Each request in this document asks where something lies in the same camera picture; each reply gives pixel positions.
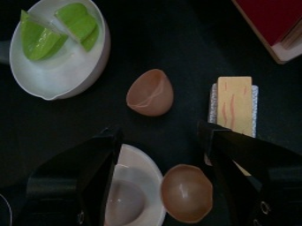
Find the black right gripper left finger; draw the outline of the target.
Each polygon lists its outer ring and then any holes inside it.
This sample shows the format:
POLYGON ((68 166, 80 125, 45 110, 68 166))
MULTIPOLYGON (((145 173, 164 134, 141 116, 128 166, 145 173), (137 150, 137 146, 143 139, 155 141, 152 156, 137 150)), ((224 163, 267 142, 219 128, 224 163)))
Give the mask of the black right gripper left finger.
POLYGON ((30 174, 13 226, 103 226, 123 133, 107 127, 30 174))

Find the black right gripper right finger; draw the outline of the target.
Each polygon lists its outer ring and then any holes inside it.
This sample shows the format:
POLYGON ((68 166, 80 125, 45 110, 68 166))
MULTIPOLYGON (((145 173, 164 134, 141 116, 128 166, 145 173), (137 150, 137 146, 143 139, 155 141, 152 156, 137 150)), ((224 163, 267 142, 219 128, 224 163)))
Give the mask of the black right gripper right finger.
POLYGON ((302 155, 205 121, 200 147, 234 226, 302 226, 302 155))

